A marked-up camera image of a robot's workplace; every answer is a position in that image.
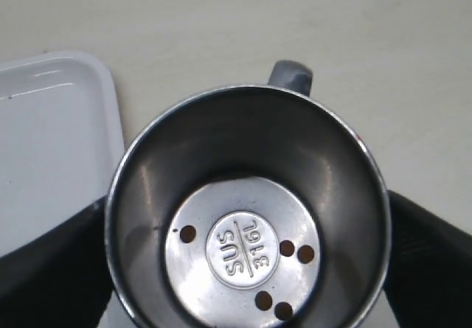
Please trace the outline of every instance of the circular emblem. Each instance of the circular emblem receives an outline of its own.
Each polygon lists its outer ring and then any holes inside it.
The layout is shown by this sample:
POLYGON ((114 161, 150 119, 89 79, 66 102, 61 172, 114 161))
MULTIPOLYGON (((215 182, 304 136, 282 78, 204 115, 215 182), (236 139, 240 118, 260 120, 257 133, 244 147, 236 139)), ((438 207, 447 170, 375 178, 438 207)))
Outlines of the circular emblem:
POLYGON ((213 226, 206 239, 206 260, 213 274, 235 289, 268 280, 279 262, 279 240, 272 226, 251 212, 233 212, 213 226))

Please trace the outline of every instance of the white table surface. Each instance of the white table surface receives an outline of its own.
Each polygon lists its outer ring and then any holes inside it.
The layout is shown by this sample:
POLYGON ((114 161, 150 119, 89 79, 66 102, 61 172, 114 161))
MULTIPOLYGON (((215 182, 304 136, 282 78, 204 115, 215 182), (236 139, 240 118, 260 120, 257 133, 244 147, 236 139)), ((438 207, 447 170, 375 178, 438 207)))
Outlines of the white table surface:
MULTIPOLYGON (((127 144, 275 60, 369 145, 389 188, 472 233, 472 0, 0 0, 0 61, 79 49, 114 74, 127 144)), ((382 297, 365 327, 396 327, 382 297)))

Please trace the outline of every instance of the white tray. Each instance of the white tray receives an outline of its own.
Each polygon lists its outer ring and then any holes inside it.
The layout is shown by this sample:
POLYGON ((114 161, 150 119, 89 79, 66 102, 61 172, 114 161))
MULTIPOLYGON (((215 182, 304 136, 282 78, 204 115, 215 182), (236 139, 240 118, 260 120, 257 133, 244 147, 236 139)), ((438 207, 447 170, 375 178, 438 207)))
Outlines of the white tray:
MULTIPOLYGON (((0 257, 102 197, 124 153, 110 71, 82 52, 0 65, 0 257)), ((100 328, 133 327, 115 297, 100 328)))

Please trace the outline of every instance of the gray handle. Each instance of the gray handle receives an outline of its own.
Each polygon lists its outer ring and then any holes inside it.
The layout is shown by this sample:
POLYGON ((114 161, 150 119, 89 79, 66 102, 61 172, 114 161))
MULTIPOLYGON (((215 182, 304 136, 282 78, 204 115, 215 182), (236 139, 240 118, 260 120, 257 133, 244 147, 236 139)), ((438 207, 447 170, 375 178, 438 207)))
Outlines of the gray handle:
POLYGON ((305 65, 292 60, 279 60, 272 69, 268 84, 310 96, 313 72, 305 65))

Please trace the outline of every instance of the hole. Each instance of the hole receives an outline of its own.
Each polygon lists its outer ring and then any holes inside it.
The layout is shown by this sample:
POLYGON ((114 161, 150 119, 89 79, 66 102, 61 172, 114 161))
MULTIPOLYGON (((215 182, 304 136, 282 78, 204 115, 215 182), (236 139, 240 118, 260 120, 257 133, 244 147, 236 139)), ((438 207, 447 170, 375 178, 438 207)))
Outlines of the hole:
POLYGON ((180 239, 183 243, 190 243, 195 239, 196 234, 195 227, 187 225, 180 230, 180 239))
POLYGON ((261 311, 270 310, 272 307, 272 296, 267 291, 259 291, 255 301, 256 307, 261 311))
POLYGON ((315 251, 309 245, 303 245, 299 248, 298 253, 298 260, 303 263, 307 264, 313 260, 315 257, 315 251))
POLYGON ((280 254, 289 257, 295 252, 295 246, 291 241, 285 240, 280 243, 280 254))
POLYGON ((287 302, 279 302, 275 305, 275 316, 281 321, 288 321, 294 315, 292 306, 287 302))

